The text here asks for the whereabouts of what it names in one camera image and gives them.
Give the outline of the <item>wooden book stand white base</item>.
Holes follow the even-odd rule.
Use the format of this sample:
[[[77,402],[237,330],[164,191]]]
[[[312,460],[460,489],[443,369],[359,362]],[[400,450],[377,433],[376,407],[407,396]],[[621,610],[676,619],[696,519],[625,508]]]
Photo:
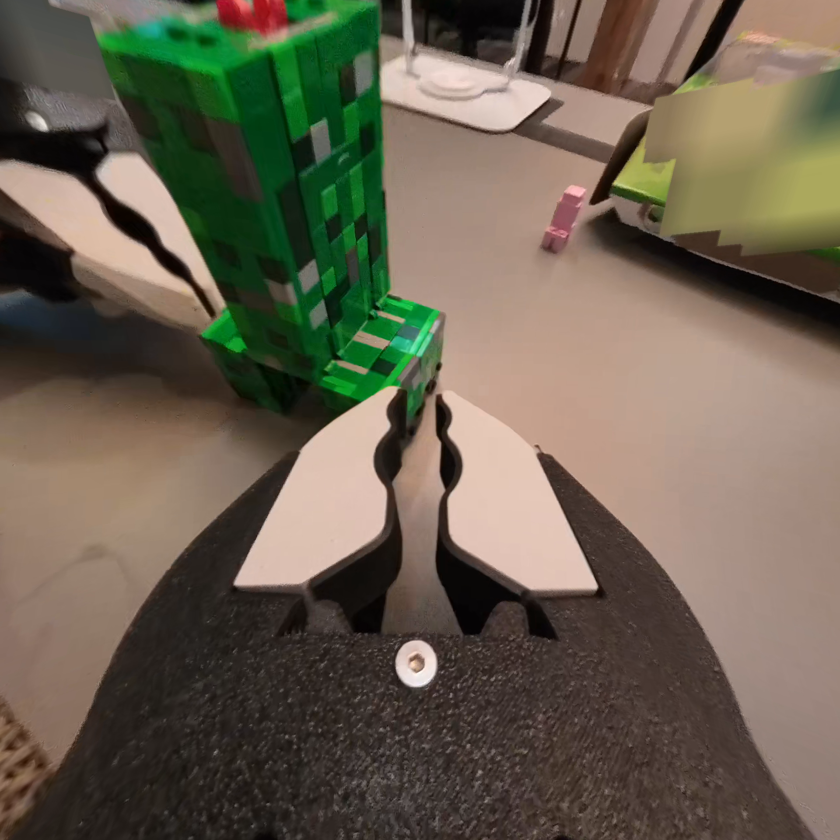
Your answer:
[[[531,1],[523,6],[513,57],[503,70],[491,71],[419,52],[413,3],[402,1],[402,56],[381,67],[383,102],[486,133],[515,130],[551,97],[550,89],[543,84],[524,80],[518,74],[531,7]]]

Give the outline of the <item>pink lego pig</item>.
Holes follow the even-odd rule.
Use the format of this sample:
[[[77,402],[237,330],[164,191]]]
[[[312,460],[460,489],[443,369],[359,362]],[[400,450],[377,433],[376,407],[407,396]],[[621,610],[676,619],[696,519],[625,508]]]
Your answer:
[[[567,246],[583,206],[585,193],[585,188],[579,185],[570,185],[563,192],[542,235],[543,250],[559,254]]]

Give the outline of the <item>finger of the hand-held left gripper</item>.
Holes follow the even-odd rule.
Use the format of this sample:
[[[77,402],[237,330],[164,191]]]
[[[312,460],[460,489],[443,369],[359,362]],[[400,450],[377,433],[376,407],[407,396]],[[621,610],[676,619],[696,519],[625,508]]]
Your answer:
[[[35,233],[69,248],[72,278],[101,312],[137,312],[179,329],[204,329],[212,321],[189,284],[119,230],[75,177],[5,161],[2,194],[34,219]]]
[[[177,258],[190,280],[177,276],[175,289],[195,301],[203,319],[215,319],[224,309],[217,288],[193,234],[163,181],[136,152],[110,152],[100,163],[98,181],[121,208],[129,208],[154,232],[154,257]]]

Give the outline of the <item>green lego creeper body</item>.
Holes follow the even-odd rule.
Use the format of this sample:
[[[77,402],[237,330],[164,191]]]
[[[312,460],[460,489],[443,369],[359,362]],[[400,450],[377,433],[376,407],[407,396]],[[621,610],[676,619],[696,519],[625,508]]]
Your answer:
[[[391,289],[377,2],[128,2],[95,27],[223,299],[202,333],[236,393],[343,413],[387,386],[413,434],[445,315]]]

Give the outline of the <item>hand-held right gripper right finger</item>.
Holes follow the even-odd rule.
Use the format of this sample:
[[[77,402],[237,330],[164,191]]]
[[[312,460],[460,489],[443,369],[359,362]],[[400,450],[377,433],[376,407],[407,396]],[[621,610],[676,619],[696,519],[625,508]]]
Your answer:
[[[554,636],[543,602],[599,593],[595,573],[540,460],[511,427],[454,391],[436,398],[437,576],[463,635],[500,605],[526,634]]]

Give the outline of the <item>rough wooden column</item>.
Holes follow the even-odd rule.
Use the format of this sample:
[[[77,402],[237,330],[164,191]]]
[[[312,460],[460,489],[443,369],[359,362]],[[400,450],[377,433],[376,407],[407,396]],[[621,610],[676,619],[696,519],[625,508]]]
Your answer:
[[[576,84],[616,96],[629,79],[659,1],[606,1]]]

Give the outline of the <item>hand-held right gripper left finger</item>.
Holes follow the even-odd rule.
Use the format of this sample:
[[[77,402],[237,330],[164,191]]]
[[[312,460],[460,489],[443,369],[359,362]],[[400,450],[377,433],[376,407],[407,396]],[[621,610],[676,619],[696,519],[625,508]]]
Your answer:
[[[358,633],[382,630],[402,566],[394,478],[404,390],[390,385],[333,419],[298,452],[234,578],[242,592],[338,605]]]

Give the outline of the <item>green cardboard lego box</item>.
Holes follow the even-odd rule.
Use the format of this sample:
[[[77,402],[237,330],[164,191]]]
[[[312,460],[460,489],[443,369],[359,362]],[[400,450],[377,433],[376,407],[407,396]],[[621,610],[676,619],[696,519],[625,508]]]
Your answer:
[[[626,126],[591,204],[838,302],[838,89],[838,49],[744,33]]]

